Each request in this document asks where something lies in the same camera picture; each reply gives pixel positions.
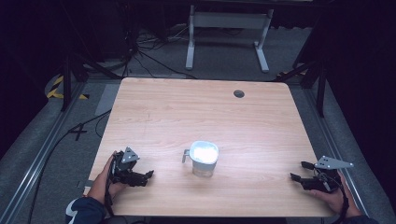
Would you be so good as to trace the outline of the yellow black floor tape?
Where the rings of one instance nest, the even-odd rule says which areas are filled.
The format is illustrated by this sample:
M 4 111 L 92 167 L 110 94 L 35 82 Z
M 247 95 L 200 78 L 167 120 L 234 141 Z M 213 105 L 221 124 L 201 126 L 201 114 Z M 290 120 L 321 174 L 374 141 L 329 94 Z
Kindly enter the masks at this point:
M 64 81 L 64 76 L 59 75 L 55 81 L 53 82 L 49 92 L 47 93 L 47 98 L 58 98 L 58 99 L 63 99 L 64 95 L 62 93 L 57 92 L 58 88 Z M 88 100 L 90 98 L 89 94 L 81 94 L 78 99 L 81 100 Z

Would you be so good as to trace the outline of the black cross tape mark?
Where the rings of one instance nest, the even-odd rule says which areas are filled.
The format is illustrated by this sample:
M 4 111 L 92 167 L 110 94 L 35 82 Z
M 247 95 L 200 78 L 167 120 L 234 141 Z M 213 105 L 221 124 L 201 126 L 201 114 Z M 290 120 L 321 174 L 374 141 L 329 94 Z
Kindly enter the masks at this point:
M 76 137 L 75 140 L 78 141 L 80 136 L 87 131 L 84 129 L 84 124 L 80 123 L 77 126 L 73 127 L 68 131 L 69 133 L 73 133 Z

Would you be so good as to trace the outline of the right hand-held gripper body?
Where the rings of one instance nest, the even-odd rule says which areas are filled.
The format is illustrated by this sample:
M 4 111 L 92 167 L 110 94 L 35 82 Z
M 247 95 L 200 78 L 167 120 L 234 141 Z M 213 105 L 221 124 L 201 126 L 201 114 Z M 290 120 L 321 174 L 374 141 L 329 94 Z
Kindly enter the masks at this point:
M 341 185 L 341 178 L 338 174 L 340 168 L 352 168 L 352 162 L 340 161 L 327 156 L 322 156 L 315 164 L 314 176 L 305 178 L 308 182 L 303 186 L 305 190 L 316 189 L 322 192 L 334 192 Z

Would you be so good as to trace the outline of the person's left hand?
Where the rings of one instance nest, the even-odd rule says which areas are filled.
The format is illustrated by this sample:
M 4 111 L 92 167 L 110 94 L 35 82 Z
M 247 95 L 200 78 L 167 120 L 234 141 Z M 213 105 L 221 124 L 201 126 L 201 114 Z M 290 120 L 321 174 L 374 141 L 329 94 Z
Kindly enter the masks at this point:
M 122 183 L 107 184 L 107 176 L 113 156 L 110 156 L 104 166 L 102 172 L 94 179 L 92 187 L 90 188 L 87 196 L 94 198 L 101 204 L 105 203 L 106 193 L 108 192 L 111 198 L 114 198 L 118 193 L 123 191 L 127 185 Z

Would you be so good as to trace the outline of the black tripod stand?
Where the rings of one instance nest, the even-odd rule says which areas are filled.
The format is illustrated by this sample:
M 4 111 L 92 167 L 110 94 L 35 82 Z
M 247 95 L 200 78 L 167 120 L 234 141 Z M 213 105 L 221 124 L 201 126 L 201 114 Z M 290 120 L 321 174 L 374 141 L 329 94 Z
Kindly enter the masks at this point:
M 88 72 L 84 67 L 85 64 L 110 79 L 121 79 L 120 76 L 103 67 L 93 59 L 90 49 L 87 47 L 88 39 L 82 35 L 76 23 L 73 21 L 67 4 L 80 6 L 81 1 L 82 0 L 54 0 L 57 8 L 62 14 L 62 18 L 58 20 L 56 25 L 58 33 L 61 36 L 60 39 L 62 41 L 62 50 L 64 53 L 62 72 L 64 78 L 64 98 L 63 107 L 61 109 L 62 112 L 70 106 L 73 100 L 72 77 L 75 77 L 77 82 L 83 83 L 89 78 Z
M 318 83 L 316 109 L 318 114 L 323 118 L 323 104 L 326 86 L 326 15 L 322 14 L 315 22 L 313 29 L 303 44 L 296 60 L 289 72 L 281 72 L 276 76 L 274 82 L 284 82 L 305 72 L 304 77 L 300 80 L 300 86 L 303 89 L 311 89 L 315 83 Z

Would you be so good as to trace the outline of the person's right hand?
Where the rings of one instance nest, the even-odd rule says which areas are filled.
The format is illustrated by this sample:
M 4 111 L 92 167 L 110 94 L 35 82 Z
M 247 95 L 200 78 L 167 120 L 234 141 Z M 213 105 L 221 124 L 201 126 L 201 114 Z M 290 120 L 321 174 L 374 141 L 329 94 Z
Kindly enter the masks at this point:
M 343 211 L 344 198 L 348 199 L 348 209 L 352 210 L 352 204 L 354 203 L 352 194 L 347 186 L 344 176 L 338 173 L 341 178 L 342 188 L 334 191 L 333 193 L 326 193 L 316 189 L 311 189 L 310 193 L 317 199 L 325 202 L 334 211 L 334 213 L 340 215 Z

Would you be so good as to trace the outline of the metal floor rail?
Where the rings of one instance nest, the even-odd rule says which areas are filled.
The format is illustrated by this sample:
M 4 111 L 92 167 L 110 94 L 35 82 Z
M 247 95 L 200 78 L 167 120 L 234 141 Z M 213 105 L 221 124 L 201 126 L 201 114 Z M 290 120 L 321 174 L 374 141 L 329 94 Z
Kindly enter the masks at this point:
M 317 110 L 317 105 L 316 105 L 316 98 L 314 93 L 311 90 L 303 90 L 304 96 L 311 108 L 311 110 L 314 113 L 315 119 L 318 123 L 318 126 L 322 132 L 322 134 L 324 135 L 325 138 L 325 142 L 327 144 L 327 148 L 328 148 L 328 155 L 331 158 L 343 161 L 344 158 L 342 157 L 340 150 L 338 148 L 338 146 L 336 145 L 336 142 L 334 140 L 334 137 L 331 133 L 331 130 L 328 126 L 328 123 L 326 121 L 325 118 L 323 118 L 318 110 Z M 342 172 L 342 174 L 344 175 L 347 185 L 350 187 L 351 193 L 353 195 L 353 199 L 354 202 L 356 203 L 356 205 L 359 207 L 359 209 L 365 214 L 367 215 L 367 209 L 361 199 L 360 193 L 357 190 L 357 187 L 355 185 L 354 180 L 351 178 L 350 172 L 347 168 L 340 168 L 340 171 Z
M 4 203 L 0 204 L 0 224 L 14 223 L 85 86 L 85 83 L 74 86 L 65 111 L 61 101 L 50 100 L 0 160 L 0 199 Z

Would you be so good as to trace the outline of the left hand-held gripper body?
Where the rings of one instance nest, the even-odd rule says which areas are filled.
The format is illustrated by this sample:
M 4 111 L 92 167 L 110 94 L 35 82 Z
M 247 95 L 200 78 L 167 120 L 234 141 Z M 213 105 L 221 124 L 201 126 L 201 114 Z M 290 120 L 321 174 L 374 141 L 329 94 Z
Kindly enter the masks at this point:
M 128 184 L 130 178 L 134 178 L 133 168 L 139 157 L 130 147 L 124 151 L 116 152 L 110 165 L 110 180 L 112 183 Z

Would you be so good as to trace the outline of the white metal desk frame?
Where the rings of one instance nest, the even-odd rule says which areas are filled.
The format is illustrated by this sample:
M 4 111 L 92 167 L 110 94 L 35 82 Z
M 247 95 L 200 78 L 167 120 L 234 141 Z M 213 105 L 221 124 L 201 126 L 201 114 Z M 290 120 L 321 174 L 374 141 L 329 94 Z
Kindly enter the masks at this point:
M 194 61 L 194 29 L 195 28 L 235 28 L 260 30 L 261 37 L 254 42 L 254 48 L 261 70 L 264 73 L 269 72 L 269 65 L 266 61 L 263 45 L 268 34 L 270 23 L 273 18 L 274 11 L 269 9 L 264 14 L 245 14 L 245 13 L 229 13 L 229 12 L 201 12 L 190 6 L 189 16 L 189 44 L 187 49 L 187 57 L 185 68 L 191 70 Z

